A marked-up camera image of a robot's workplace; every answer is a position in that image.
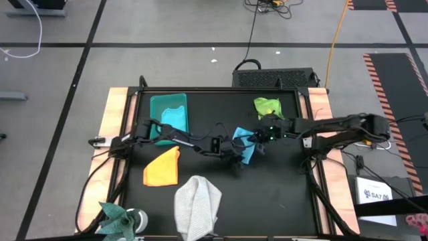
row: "gray floor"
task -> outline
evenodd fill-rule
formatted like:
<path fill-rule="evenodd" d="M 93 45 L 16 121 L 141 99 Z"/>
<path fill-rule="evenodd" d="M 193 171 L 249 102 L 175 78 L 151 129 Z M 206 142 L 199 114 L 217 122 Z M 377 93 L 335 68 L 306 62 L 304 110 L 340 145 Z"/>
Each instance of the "gray floor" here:
<path fill-rule="evenodd" d="M 44 42 L 86 41 L 100 0 L 69 0 L 65 19 L 43 18 Z M 343 0 L 305 0 L 293 18 L 257 15 L 254 42 L 329 43 Z M 11 8 L 0 2 L 0 10 Z M 426 13 L 402 13 L 415 43 L 428 43 Z M 246 42 L 253 13 L 240 0 L 107 0 L 94 42 L 182 43 Z M 35 42 L 34 18 L 8 18 L 0 13 L 0 43 Z M 404 43 L 389 11 L 348 11 L 338 38 L 341 43 Z M 32 48 L 14 48 L 25 54 Z M 150 86 L 230 86 L 231 72 L 245 48 L 92 48 L 64 131 L 37 205 L 28 238 L 70 235 L 78 195 L 87 178 L 93 149 L 87 140 L 98 133 L 108 89 L 135 86 L 141 74 Z M 328 48 L 252 48 L 263 68 L 313 67 L 324 80 Z M 334 116 L 356 112 L 383 114 L 362 55 L 408 49 L 336 49 L 330 76 Z M 428 64 L 428 50 L 418 50 Z M 0 55 L 0 90 L 22 90 L 27 102 L 0 102 L 0 240 L 16 237 L 47 148 L 72 82 L 82 48 L 42 48 L 25 60 Z M 349 147 L 353 153 L 360 151 Z M 399 158 L 383 151 L 364 153 L 366 164 L 382 176 L 406 177 Z M 354 164 L 346 159 L 348 171 Z"/>

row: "white towel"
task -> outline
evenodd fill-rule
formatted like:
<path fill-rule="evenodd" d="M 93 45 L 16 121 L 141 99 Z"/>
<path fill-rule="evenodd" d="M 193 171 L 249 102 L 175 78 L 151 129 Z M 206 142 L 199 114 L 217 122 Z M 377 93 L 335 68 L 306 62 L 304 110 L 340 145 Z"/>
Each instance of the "white towel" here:
<path fill-rule="evenodd" d="M 192 176 L 175 193 L 174 216 L 177 232 L 184 241 L 213 234 L 221 192 L 205 177 Z"/>

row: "warning stripe tape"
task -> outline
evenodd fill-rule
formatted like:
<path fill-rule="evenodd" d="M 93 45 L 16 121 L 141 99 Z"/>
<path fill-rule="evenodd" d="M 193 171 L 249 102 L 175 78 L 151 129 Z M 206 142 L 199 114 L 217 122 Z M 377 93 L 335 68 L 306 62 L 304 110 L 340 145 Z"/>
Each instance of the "warning stripe tape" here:
<path fill-rule="evenodd" d="M 385 3 L 387 4 L 387 9 L 389 11 L 397 12 L 397 6 L 393 0 L 385 0 Z"/>
<path fill-rule="evenodd" d="M 385 94 L 385 91 L 383 90 L 381 81 L 379 80 L 375 65 L 373 64 L 373 61 L 369 54 L 364 54 L 363 58 L 367 66 L 368 73 L 370 74 L 370 78 L 373 82 L 374 90 L 376 91 L 377 97 L 381 102 L 381 106 L 382 106 L 383 113 L 385 114 L 385 118 L 387 118 L 389 121 L 392 122 L 390 127 L 391 135 L 394 137 L 395 144 L 397 146 L 397 149 L 399 150 L 399 156 L 403 161 L 407 175 L 409 175 L 412 181 L 412 186 L 415 189 L 416 195 L 422 195 L 423 192 L 422 192 L 421 180 L 419 180 L 419 178 L 417 177 L 415 166 L 413 165 L 413 162 L 409 155 L 409 151 L 406 148 L 406 144 L 404 143 L 403 136 L 401 135 L 400 129 L 398 125 L 393 122 L 395 121 L 395 117 L 394 117 L 393 111 L 391 110 L 391 106 L 388 103 L 388 99 Z"/>
<path fill-rule="evenodd" d="M 419 80 L 419 83 L 421 83 L 421 85 L 422 85 L 422 89 L 423 89 L 423 91 L 425 92 L 425 95 L 427 95 L 428 96 L 428 88 L 427 88 L 427 85 L 425 84 L 425 82 L 423 81 L 423 79 L 422 79 L 422 76 L 421 76 L 421 74 L 419 73 L 419 70 L 418 70 L 418 68 L 417 68 L 417 66 L 416 66 L 416 64 L 415 64 L 415 62 L 413 61 L 413 58 L 409 55 L 409 54 L 406 54 L 407 55 L 407 57 L 408 57 L 408 59 L 409 59 L 409 61 L 410 61 L 410 64 L 412 65 L 412 67 L 413 67 L 413 70 L 415 71 L 415 73 L 416 73 L 416 76 L 417 76 L 417 79 Z"/>
<path fill-rule="evenodd" d="M 348 1 L 348 9 L 354 10 L 354 2 L 352 2 L 352 0 L 347 0 L 347 1 Z"/>

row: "black tabletop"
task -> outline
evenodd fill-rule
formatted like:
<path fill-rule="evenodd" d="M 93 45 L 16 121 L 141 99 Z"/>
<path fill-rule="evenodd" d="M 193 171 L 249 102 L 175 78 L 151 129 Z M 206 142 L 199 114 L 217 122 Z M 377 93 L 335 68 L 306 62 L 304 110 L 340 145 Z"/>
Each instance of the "black tabletop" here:
<path fill-rule="evenodd" d="M 150 116 L 150 97 L 170 94 L 144 92 L 138 119 Z M 189 130 L 204 135 L 222 122 L 233 135 L 237 127 L 257 127 L 253 100 L 279 98 L 285 117 L 300 115 L 295 92 L 185 92 Z M 224 135 L 217 127 L 214 135 Z M 300 172 L 302 144 L 296 140 L 268 143 L 265 155 L 255 153 L 235 177 L 219 159 L 204 157 L 180 146 L 179 184 L 147 187 L 142 184 L 143 169 L 174 145 L 135 147 L 130 160 L 124 207 L 141 208 L 148 215 L 144 235 L 177 235 L 174 195 L 193 175 L 206 177 L 222 193 L 214 232 L 220 236 L 315 235 L 312 195 L 305 175 Z"/>

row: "yellow towel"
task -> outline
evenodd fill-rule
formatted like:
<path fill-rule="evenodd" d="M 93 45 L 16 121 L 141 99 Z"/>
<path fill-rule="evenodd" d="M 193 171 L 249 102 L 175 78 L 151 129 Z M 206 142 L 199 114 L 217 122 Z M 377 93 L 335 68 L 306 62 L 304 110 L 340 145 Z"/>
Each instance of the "yellow towel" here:
<path fill-rule="evenodd" d="M 179 147 L 173 147 L 144 168 L 142 183 L 149 187 L 177 185 L 179 183 Z"/>

